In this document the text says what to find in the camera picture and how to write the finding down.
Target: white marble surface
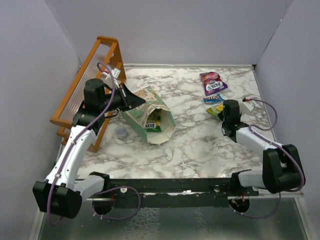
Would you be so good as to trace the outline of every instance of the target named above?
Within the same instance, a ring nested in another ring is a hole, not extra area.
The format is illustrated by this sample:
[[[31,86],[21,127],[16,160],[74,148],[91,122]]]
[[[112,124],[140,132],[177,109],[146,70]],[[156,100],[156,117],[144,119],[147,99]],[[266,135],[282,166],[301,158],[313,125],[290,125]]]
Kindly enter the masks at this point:
[[[133,92],[152,86],[171,109],[176,131],[171,143],[158,145],[144,142],[119,114],[109,122],[98,153],[88,152],[78,171],[85,178],[93,171],[112,178],[209,178],[229,177],[231,173],[261,167],[261,160],[244,146],[222,135],[221,121],[206,112],[204,87],[199,74],[218,72],[229,89],[221,91],[224,99],[241,100],[244,96],[260,97],[253,71],[249,68],[132,68],[126,70],[127,87]],[[269,126],[262,104],[256,103],[242,121]],[[128,137],[120,140],[115,128],[125,125]],[[273,138],[271,132],[263,133]]]

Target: purple cable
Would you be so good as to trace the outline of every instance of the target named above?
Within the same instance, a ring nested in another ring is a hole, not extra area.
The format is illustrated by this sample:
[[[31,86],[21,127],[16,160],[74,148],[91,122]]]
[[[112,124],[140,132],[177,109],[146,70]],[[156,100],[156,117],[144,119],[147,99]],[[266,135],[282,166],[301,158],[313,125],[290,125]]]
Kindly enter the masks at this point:
[[[273,125],[272,125],[271,127],[268,127],[268,128],[262,128],[262,127],[260,127],[259,125],[256,125],[256,124],[252,123],[252,124],[249,125],[249,130],[250,130],[254,135],[256,135],[258,138],[260,138],[260,139],[262,139],[263,141],[265,141],[265,142],[267,142],[267,143],[270,143],[271,145],[273,145],[273,146],[277,147],[278,149],[280,149],[280,150],[292,161],[293,165],[295,166],[295,168],[296,168],[297,171],[299,172],[301,181],[300,181],[300,185],[299,185],[298,188],[288,190],[287,192],[297,192],[297,191],[300,191],[300,190],[303,188],[303,186],[305,185],[305,177],[304,177],[304,174],[302,173],[302,170],[301,170],[300,166],[297,164],[296,160],[295,160],[283,147],[281,147],[279,144],[277,144],[277,143],[275,143],[275,142],[273,142],[273,141],[270,141],[269,139],[267,139],[266,137],[260,135],[259,133],[257,133],[256,131],[254,131],[254,130],[252,129],[252,127],[256,127],[257,129],[260,129],[260,130],[262,130],[262,131],[269,131],[269,130],[273,129],[273,128],[276,126],[277,121],[278,121],[278,113],[277,113],[277,110],[275,109],[274,106],[272,106],[270,103],[268,103],[268,102],[266,102],[266,101],[263,101],[263,100],[260,100],[260,99],[255,99],[255,98],[249,98],[249,99],[248,99],[248,101],[251,101],[251,100],[252,100],[252,101],[257,101],[257,102],[264,103],[264,104],[268,105],[269,107],[271,107],[272,110],[274,111],[275,120],[274,120]],[[274,214],[277,212],[277,210],[279,209],[280,203],[281,203],[281,193],[279,192],[279,201],[278,201],[275,209],[274,209],[271,213],[269,213],[269,214],[267,214],[267,215],[264,215],[264,216],[251,216],[251,215],[247,215],[247,214],[245,214],[245,213],[238,212],[238,211],[236,211],[236,210],[234,210],[234,212],[235,212],[236,214],[238,214],[238,215],[241,215],[241,216],[244,216],[244,217],[250,218],[250,219],[266,219],[266,218],[268,218],[268,217],[271,217],[272,215],[274,215]]]
[[[109,67],[104,63],[104,62],[101,62],[99,61],[97,64],[97,67],[98,69],[103,72],[103,70],[100,68],[100,65],[103,65],[105,67],[105,69],[107,69],[107,71],[109,72],[110,74],[110,77],[111,77],[111,80],[112,80],[112,92],[111,92],[111,97],[110,97],[110,100],[108,102],[108,104],[106,105],[105,109],[100,113],[99,116],[97,116],[92,122],[89,123],[88,126],[86,126],[75,138],[74,138],[74,143],[77,144],[77,140],[81,137],[81,135],[87,131],[89,128],[91,128],[93,126],[93,124],[95,124],[96,121],[98,121],[99,118],[101,118],[106,112],[107,110],[109,109],[112,101],[114,100],[114,96],[115,96],[115,90],[116,90],[116,85],[115,85],[115,79],[114,79],[114,76],[112,75],[111,73],[111,70],[109,69]],[[74,145],[75,144],[71,144],[69,146],[69,148],[66,150],[66,153],[62,159],[62,162],[60,164],[60,167],[58,169],[58,171],[56,172],[56,174],[60,174],[62,172],[62,169],[64,168],[64,165],[68,159],[68,156],[71,152],[71,150],[73,149]],[[57,220],[56,222],[52,222],[51,220],[51,198],[52,198],[52,194],[54,192],[54,188],[56,186],[56,183],[58,181],[58,177],[56,176],[52,182],[52,185],[50,187],[50,191],[49,191],[49,195],[48,195],[48,201],[47,201],[47,204],[46,204],[46,213],[47,213],[47,217],[48,217],[48,222],[49,222],[49,225],[51,227],[54,227],[56,226],[57,224],[59,224],[61,222],[61,220],[63,219],[63,217],[60,217],[59,220]]]
[[[133,190],[136,193],[136,195],[138,196],[138,201],[139,201],[138,202],[138,207],[136,208],[136,210],[131,215],[124,216],[124,217],[112,217],[112,216],[99,215],[99,214],[96,213],[96,210],[95,210],[94,206],[92,205],[92,210],[94,211],[95,215],[99,216],[100,218],[109,219],[109,220],[126,220],[126,219],[132,218],[134,215],[136,215],[140,210],[141,197],[139,195],[139,192],[135,188],[133,188],[131,186],[117,186],[117,187],[111,188],[111,189],[106,190],[106,191],[98,192],[98,193],[96,193],[96,195],[106,194],[106,193],[112,192],[114,190],[124,189],[124,188]]]

